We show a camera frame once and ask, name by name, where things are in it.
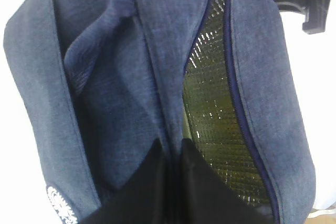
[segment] white surface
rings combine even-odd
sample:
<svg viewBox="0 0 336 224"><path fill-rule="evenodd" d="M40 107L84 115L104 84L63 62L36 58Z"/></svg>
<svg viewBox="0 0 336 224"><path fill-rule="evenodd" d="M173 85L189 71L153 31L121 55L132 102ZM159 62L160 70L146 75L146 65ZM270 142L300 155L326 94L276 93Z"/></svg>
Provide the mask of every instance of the white surface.
<svg viewBox="0 0 336 224"><path fill-rule="evenodd" d="M5 23L24 0L0 0L0 41ZM283 14L290 62L317 171L316 207L336 201L336 1L327 32L308 36L303 18ZM0 49L0 209L3 223L60 224L48 201L36 144L22 99Z"/></svg>

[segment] logo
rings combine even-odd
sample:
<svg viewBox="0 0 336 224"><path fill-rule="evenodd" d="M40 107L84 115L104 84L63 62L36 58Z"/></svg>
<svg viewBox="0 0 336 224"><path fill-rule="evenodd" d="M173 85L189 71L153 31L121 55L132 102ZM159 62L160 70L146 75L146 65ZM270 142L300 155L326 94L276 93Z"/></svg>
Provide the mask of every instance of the logo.
<svg viewBox="0 0 336 224"><path fill-rule="evenodd" d="M64 197L53 186L47 188L47 195L54 210L65 224L78 224L77 217Z"/></svg>

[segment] black object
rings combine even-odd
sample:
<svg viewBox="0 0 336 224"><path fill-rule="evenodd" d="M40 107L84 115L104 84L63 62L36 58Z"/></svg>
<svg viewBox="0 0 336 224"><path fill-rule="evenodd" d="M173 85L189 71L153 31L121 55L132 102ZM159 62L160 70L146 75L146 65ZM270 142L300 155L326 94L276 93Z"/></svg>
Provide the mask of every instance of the black object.
<svg viewBox="0 0 336 224"><path fill-rule="evenodd" d="M330 0L274 0L281 12L296 12L306 16L302 29L307 34L323 33Z"/></svg>
<svg viewBox="0 0 336 224"><path fill-rule="evenodd" d="M124 187L80 224L162 224L165 157L156 140Z"/></svg>
<svg viewBox="0 0 336 224"><path fill-rule="evenodd" d="M273 223L247 206L225 186L190 139L182 142L181 221L166 222L165 166L161 144L155 141L145 160L125 186L112 200L80 224Z"/></svg>
<svg viewBox="0 0 336 224"><path fill-rule="evenodd" d="M247 206L204 161L190 139L182 142L182 180L187 224L270 224Z"/></svg>

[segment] seam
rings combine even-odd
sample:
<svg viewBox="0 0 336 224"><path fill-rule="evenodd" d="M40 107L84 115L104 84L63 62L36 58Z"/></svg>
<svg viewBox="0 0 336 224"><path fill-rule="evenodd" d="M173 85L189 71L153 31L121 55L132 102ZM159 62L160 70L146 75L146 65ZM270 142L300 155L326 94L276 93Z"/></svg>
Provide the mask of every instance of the seam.
<svg viewBox="0 0 336 224"><path fill-rule="evenodd" d="M69 103L70 94L69 94L69 92L66 91L66 90L68 90L68 86L67 86L67 82L66 82L66 79L65 79L65 75L63 74L64 73L63 68L62 68L63 65L62 65L62 62L60 61L61 55L60 55L60 52L59 52L59 48L57 47L57 45L59 44L59 41L58 41L58 35L57 35L56 27L55 27L56 21L55 21L55 18L53 18L53 14L52 14L52 12L54 12L54 11L55 10L54 10L54 5L53 5L53 0L49 0L49 15L51 16L52 20L54 21L54 23L51 24L51 28L53 30L52 35L54 36L54 44L55 44L55 52L57 54L58 70L59 70L59 75L60 75L60 78L61 78L61 83L62 83L62 86L63 86L63 94L64 94L64 97L65 97L65 100L66 100L66 103L67 103L67 109L70 113L71 124L72 124L71 128L73 130L74 135L76 136L77 148L78 148L78 150L80 152L80 155L81 155L81 158L82 158L83 169L85 171L86 178L87 178L87 181L89 183L89 186L91 187L92 195L94 197L94 200L96 201L97 206L100 207L101 202L99 200L97 190L94 186L94 182L93 182L92 179L90 179L90 178L92 178L92 175L89 172L88 161L87 161L87 159L84 155L83 146L80 143L81 136L75 130L76 128L78 129L78 126L77 126L76 120L73 116L73 109L71 109L71 104Z"/></svg>
<svg viewBox="0 0 336 224"><path fill-rule="evenodd" d="M233 24L235 23L234 19L235 19L235 15L233 14L233 16L232 16L232 21L231 21L231 22L232 22L232 27L231 27L232 30L234 30L234 25L233 25ZM237 41L236 33L233 33L233 34L234 34L234 38L235 38L234 41ZM237 52L238 52L237 43L235 43L234 41L233 41L232 44L233 44L233 46L234 46L234 48L235 48L235 51L236 51L236 54L237 54ZM235 58L236 58L236 62L237 62L237 68L236 68L237 71L236 71L236 75L237 75L237 77L239 78L239 80L241 80L241 75L240 75L240 65L239 65L239 57L235 57ZM251 118L250 108L249 108L249 106L248 106L248 104L247 104L247 102L246 102L246 99L245 99L244 85L243 85L242 82L237 82L237 84L238 84L238 86L241 86L241 89L240 89L241 96L240 96L240 98L241 98L242 101L244 101L244 102L243 102L243 107L245 106L245 108L246 108L246 109L244 109L244 111L248 114L248 117L249 117L249 119L250 119L250 121L251 121L250 124L249 124L248 121L247 121L247 123L248 123L248 125L249 125L249 128L250 128L250 131L251 131L251 134L253 134L254 137L255 137L256 139L260 140L260 138L259 138L258 135L256 134L256 130L255 130L255 126L254 126L254 122L253 122L253 120L252 120L252 118ZM264 167L265 167L265 169L267 170L267 172L268 172L268 174L269 174L269 176L270 176L270 178L271 178L271 182L272 182L272 184L274 184L274 186L276 186L276 189L277 189L277 192L278 192L278 196L279 196L279 202L281 203L281 207L278 206L278 208L279 208L279 213L280 213L279 221L280 221L280 223L282 223L282 222L283 222L283 218L282 218L282 217L283 217L283 215L284 215L284 213L283 213L283 200L282 200L281 191L280 191L280 189L279 189L279 185L278 185L277 181L274 179L274 173L273 173L272 169L271 169L270 167L268 167L268 166L265 165L265 164L268 163L268 158L266 157L263 148L260 147L259 144L257 144L256 142L255 142L255 145L256 145L258 151L260 151L260 152L262 153L262 156L260 156L261 159L262 159L263 161L264 161L264 160L266 161L266 162L264 161Z"/></svg>

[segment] mesh panel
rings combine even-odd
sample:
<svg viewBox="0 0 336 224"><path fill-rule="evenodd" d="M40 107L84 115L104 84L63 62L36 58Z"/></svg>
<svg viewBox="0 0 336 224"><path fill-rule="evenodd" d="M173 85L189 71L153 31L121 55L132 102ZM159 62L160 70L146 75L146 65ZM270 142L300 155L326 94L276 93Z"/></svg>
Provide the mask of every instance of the mesh panel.
<svg viewBox="0 0 336 224"><path fill-rule="evenodd" d="M228 87L223 45L224 0L212 0L190 55L184 104L192 139L205 160L246 203L268 197L240 132Z"/></svg>

